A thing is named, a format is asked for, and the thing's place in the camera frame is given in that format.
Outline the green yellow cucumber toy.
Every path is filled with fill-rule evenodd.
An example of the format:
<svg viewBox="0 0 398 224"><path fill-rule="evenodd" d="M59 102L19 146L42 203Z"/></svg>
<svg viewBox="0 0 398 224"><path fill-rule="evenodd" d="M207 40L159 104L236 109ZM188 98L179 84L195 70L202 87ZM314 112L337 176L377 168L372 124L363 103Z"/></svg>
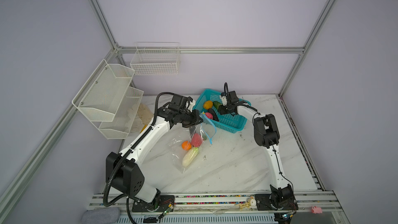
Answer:
<svg viewBox="0 0 398 224"><path fill-rule="evenodd" d="M218 101L213 101L213 107L218 110L220 106L222 106L222 103L218 102Z"/></svg>

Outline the red strawberry toy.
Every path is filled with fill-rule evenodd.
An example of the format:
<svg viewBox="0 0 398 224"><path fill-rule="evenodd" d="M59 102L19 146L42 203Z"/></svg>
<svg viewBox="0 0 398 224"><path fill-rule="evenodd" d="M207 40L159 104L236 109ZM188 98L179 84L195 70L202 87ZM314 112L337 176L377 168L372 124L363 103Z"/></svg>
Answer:
<svg viewBox="0 0 398 224"><path fill-rule="evenodd" d="M202 136L198 133L196 133L193 138L191 139L191 145L193 147L200 147L203 143Z"/></svg>

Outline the dark eggplant toy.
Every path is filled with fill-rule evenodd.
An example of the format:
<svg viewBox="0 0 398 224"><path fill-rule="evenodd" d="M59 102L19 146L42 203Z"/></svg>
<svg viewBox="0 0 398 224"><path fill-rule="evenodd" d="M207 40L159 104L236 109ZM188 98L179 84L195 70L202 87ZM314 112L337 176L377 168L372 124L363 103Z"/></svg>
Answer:
<svg viewBox="0 0 398 224"><path fill-rule="evenodd" d="M207 112L209 112L213 115L214 118L212 120L219 122L219 118L218 118L216 112L212 108L210 110L207 110Z"/></svg>

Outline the teal plastic basket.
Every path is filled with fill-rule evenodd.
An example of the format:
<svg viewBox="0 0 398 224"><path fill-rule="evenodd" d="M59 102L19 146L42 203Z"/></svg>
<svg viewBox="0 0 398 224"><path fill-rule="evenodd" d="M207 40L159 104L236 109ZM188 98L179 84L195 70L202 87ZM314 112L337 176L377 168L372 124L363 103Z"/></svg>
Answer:
<svg viewBox="0 0 398 224"><path fill-rule="evenodd" d="M221 92L216 91L216 90L212 90L212 89L205 89L200 96L198 97L198 99L196 100L196 105L195 105L195 109L199 110L199 112L204 112L206 113L207 110L203 109L203 104L206 101L218 101L221 103ZM219 129L231 132L231 133L236 133L236 132L240 132L244 129L246 123L247 123L247 119L243 116L240 115L220 115L218 113L218 111L212 107L212 109L216 112L218 118L219 118L219 122L211 120L211 122Z"/></svg>

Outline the orange persimmon toy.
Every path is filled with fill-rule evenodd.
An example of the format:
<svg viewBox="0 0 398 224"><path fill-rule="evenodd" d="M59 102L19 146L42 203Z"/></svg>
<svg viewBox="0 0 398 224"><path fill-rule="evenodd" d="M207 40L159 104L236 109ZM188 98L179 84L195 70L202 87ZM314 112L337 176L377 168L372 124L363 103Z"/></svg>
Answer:
<svg viewBox="0 0 398 224"><path fill-rule="evenodd" d="M183 150L185 150L185 151L188 151L188 150L190 150L190 149L192 148L192 145L191 145L191 143L190 143L189 141L184 141L184 142L181 144L181 148L182 148Z"/></svg>

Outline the clear zip top bag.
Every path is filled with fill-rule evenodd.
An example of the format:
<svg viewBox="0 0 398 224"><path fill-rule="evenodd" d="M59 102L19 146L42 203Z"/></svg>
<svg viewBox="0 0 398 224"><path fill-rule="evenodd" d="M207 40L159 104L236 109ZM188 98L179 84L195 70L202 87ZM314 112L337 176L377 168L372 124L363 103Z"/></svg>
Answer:
<svg viewBox="0 0 398 224"><path fill-rule="evenodd" d="M201 112L200 117L203 119L202 123L187 129L180 128L177 136L169 143L172 163L180 173L192 166L204 148L212 145L217 133L211 113Z"/></svg>

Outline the white radish toy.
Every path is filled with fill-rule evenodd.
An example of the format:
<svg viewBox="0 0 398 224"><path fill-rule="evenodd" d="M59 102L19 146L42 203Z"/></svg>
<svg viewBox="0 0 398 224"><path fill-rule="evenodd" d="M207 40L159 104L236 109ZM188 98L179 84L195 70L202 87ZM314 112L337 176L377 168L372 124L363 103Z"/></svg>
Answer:
<svg viewBox="0 0 398 224"><path fill-rule="evenodd" d="M188 167L192 161L196 158L196 156L199 153L199 148L198 147L193 147L191 148L184 156L182 160L182 166L184 168Z"/></svg>

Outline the pink dragonfruit toy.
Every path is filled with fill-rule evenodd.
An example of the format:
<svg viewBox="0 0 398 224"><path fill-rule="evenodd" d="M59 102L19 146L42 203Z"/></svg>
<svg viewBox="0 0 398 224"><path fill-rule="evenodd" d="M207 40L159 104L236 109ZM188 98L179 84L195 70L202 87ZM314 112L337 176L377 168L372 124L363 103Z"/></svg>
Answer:
<svg viewBox="0 0 398 224"><path fill-rule="evenodd" d="M206 117L208 119L213 119L214 118L213 115L211 113L209 113L209 112L206 112L205 115L206 115Z"/></svg>

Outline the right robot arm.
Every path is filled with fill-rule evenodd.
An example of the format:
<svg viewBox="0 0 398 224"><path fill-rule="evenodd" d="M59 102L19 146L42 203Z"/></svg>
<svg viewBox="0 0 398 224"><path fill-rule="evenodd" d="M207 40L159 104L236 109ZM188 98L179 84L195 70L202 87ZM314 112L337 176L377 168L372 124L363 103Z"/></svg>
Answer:
<svg viewBox="0 0 398 224"><path fill-rule="evenodd" d="M248 102L240 100L235 91L229 91L224 86L221 93L222 105L218 107L221 115L240 115L250 120L254 128L254 139L258 146L264 149L266 154L272 182L271 208L283 209L294 201L294 186L287 179L279 154L280 133L276 118L273 114L262 114Z"/></svg>

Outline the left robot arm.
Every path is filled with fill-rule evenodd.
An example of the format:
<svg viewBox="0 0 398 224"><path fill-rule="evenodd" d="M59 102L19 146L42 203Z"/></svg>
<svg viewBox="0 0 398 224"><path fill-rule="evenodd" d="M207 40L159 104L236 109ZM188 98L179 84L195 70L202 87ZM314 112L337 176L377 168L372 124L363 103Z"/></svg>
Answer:
<svg viewBox="0 0 398 224"><path fill-rule="evenodd" d="M106 158L106 186L103 205L110 207L121 198L139 199L152 209L160 202L160 191L145 182L140 166L159 139L171 128L195 127L203 122L200 112L194 109L195 100L171 92L158 94L154 114L143 132L119 153Z"/></svg>

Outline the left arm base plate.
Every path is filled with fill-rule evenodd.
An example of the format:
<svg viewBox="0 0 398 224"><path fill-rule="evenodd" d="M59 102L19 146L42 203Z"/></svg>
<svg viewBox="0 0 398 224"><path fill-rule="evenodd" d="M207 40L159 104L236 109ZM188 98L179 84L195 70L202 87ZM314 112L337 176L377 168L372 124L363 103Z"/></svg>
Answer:
<svg viewBox="0 0 398 224"><path fill-rule="evenodd" d="M174 204L175 196L160 195L155 197L150 203L141 199L132 199L132 203L129 203L129 210L133 213L160 213L168 209L169 205Z"/></svg>

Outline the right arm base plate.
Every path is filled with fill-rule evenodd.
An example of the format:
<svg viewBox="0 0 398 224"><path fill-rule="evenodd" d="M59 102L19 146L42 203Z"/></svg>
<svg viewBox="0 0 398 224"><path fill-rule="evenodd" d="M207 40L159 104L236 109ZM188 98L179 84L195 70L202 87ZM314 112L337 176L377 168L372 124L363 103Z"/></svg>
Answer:
<svg viewBox="0 0 398 224"><path fill-rule="evenodd" d="M297 211L298 205L294 197L278 197L276 194L256 194L256 206L259 211Z"/></svg>

